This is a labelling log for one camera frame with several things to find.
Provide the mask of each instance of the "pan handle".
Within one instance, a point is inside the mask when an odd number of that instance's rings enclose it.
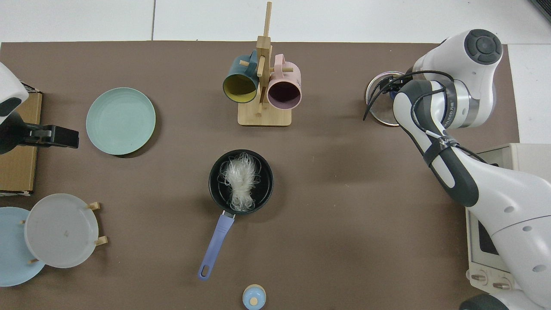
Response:
[[[212,239],[208,245],[207,252],[205,253],[205,257],[203,258],[203,262],[201,263],[201,267],[197,273],[200,280],[206,281],[210,277],[210,273],[214,268],[214,263],[216,262],[216,258],[218,257],[218,253],[220,252],[220,248],[224,242],[224,238],[226,238],[226,234],[230,230],[234,220],[235,215],[234,217],[220,215],[218,224],[216,224],[214,234],[212,235]]]

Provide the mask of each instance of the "handle hole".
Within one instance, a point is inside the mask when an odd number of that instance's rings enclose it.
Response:
[[[537,265],[536,267],[534,267],[532,269],[532,271],[534,272],[542,272],[544,271],[545,269],[547,269],[547,267],[545,265]]]
[[[209,270],[209,267],[208,267],[208,266],[204,266],[204,267],[203,267],[203,270],[201,270],[201,276],[206,277],[206,276],[208,275],[208,270]]]

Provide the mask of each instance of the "mug rack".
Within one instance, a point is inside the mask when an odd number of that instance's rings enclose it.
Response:
[[[280,110],[270,105],[266,94],[270,72],[274,70],[273,67],[270,67],[272,42],[268,36],[271,15],[272,2],[268,2],[266,5],[266,19],[264,20],[264,33],[259,35],[256,41],[258,90],[252,101],[240,103],[237,106],[237,122],[241,126],[284,127],[291,125],[291,110]],[[241,61],[240,64],[243,66],[249,65],[246,61]],[[292,68],[284,68],[283,71],[292,72],[292,70]]]

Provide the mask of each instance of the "green plate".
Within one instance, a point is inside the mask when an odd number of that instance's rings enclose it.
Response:
[[[155,129],[151,101],[132,88],[115,88],[99,96],[88,111],[86,132],[95,147],[111,155],[141,148]]]

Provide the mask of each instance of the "mug handle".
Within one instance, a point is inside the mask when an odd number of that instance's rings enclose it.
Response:
[[[251,57],[249,57],[249,65],[247,66],[247,69],[245,69],[245,75],[252,76],[257,66],[258,66],[258,56],[256,54],[256,50],[253,50],[251,53]]]
[[[228,217],[223,214],[220,215],[216,228],[214,229],[214,234],[212,235],[212,239],[208,245],[207,252],[205,253],[205,257],[203,258],[203,262],[201,263],[201,267],[197,273],[200,280],[206,281],[210,277],[210,273],[214,268],[214,263],[216,263],[216,258],[218,257],[222,243],[224,242],[231,225],[234,223],[234,218],[235,216]]]
[[[285,57],[283,54],[277,54],[274,61],[274,77],[283,78],[283,64],[285,63]]]

